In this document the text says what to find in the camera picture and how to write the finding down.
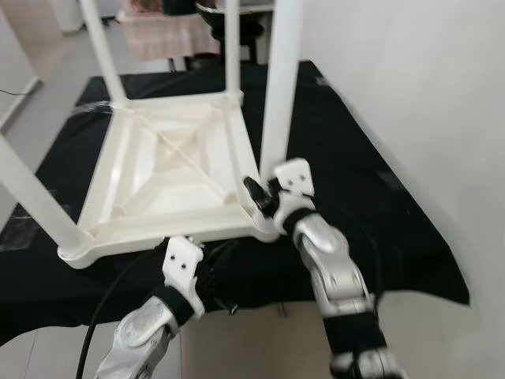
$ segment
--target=tiled floor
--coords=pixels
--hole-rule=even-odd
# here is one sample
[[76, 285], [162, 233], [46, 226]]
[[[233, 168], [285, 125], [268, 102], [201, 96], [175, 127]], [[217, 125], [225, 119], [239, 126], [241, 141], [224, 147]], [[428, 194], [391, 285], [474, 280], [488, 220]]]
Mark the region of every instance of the tiled floor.
[[[167, 71], [165, 61], [132, 62], [119, 30], [107, 31], [120, 73]], [[88, 78], [99, 74], [85, 32], [72, 37], [46, 84], [33, 96], [7, 139], [31, 169], [36, 169], [60, 130]], [[0, 227], [13, 199], [0, 191]], [[192, 323], [170, 343], [155, 379], [328, 378], [329, 350], [320, 316], [312, 303], [288, 304], [288, 317], [274, 306], [214, 313]], [[479, 328], [475, 311], [430, 296], [387, 295], [380, 307], [383, 329], [411, 379], [475, 377], [456, 367], [460, 339]], [[85, 377], [91, 378], [106, 354], [116, 323], [100, 325], [92, 341]], [[0, 347], [0, 379], [67, 379], [75, 376], [86, 328], [43, 328]]]
[[[170, 342], [154, 379], [329, 378], [330, 351], [313, 303], [219, 312], [184, 327]], [[391, 349], [410, 379], [473, 379], [453, 362], [453, 350], [479, 325], [477, 315], [427, 295], [387, 295], [380, 320]], [[107, 353], [117, 323], [100, 325], [93, 337], [84, 378], [91, 379]], [[79, 328], [42, 328], [0, 347], [0, 379], [66, 379], [75, 376], [86, 333]]]
[[46, 43], [34, 43], [24, 47], [33, 69], [42, 81], [49, 80], [77, 38], [78, 35], [61, 36]]

